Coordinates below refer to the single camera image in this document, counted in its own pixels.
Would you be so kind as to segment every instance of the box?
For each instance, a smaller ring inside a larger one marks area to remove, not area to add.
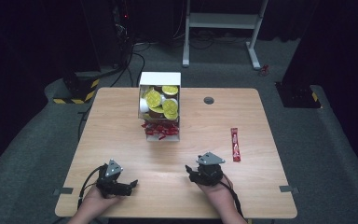
[[[147,141],[179,141],[181,74],[143,72],[139,82],[138,118]]]

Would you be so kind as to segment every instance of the red packet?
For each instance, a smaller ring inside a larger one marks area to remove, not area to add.
[[[238,128],[231,128],[232,160],[241,161],[240,145],[238,143]]]

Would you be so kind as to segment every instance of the person's left hand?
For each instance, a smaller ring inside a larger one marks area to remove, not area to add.
[[[89,223],[102,214],[108,207],[121,202],[125,196],[112,196],[105,199],[100,190],[92,186],[83,203],[68,223]]]

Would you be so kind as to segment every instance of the cardboard box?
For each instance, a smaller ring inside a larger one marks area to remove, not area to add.
[[[143,72],[139,82],[138,118],[147,141],[179,141],[181,74]]]

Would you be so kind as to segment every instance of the white box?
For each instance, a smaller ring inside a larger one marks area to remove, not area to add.
[[[145,121],[147,141],[179,141],[180,87],[180,73],[141,74],[138,118]]]

